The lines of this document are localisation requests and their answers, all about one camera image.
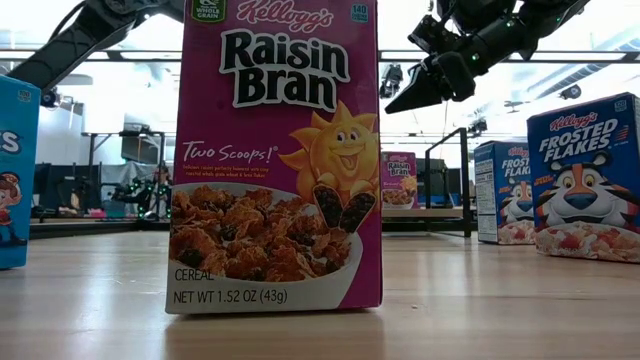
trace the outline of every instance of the small cereal box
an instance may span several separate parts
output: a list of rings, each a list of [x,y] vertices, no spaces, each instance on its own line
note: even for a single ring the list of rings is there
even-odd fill
[[[529,119],[540,253],[640,263],[638,106],[626,93]]]
[[[38,88],[0,76],[0,269],[27,262],[39,111]]]
[[[380,176],[384,209],[420,207],[415,153],[383,152]]]
[[[489,142],[474,151],[478,240],[533,244],[529,149],[522,142]]]
[[[186,9],[167,312],[378,306],[376,2]]]

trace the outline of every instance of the raisin bran cereal box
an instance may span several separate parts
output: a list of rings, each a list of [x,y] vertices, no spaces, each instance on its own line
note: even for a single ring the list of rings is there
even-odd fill
[[[540,253],[640,262],[638,106],[627,93],[529,119]]]
[[[380,176],[384,209],[420,207],[415,153],[383,152]]]
[[[478,240],[534,243],[529,149],[521,142],[489,142],[474,151]]]
[[[378,306],[376,2],[186,6],[167,312]]]
[[[0,104],[0,269],[8,269],[27,262],[40,90],[0,76]]]

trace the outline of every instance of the tiger mascot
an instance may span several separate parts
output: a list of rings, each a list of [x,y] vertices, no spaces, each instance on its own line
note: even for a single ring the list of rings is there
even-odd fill
[[[531,184],[528,181],[520,181],[516,184],[513,178],[509,179],[509,184],[515,186],[511,189],[510,196],[500,204],[501,226],[523,220],[533,221]]]
[[[634,220],[640,199],[602,175],[600,167],[611,162],[609,153],[598,152],[591,162],[551,163],[551,170],[557,177],[536,203],[540,228],[582,221],[637,231]]]

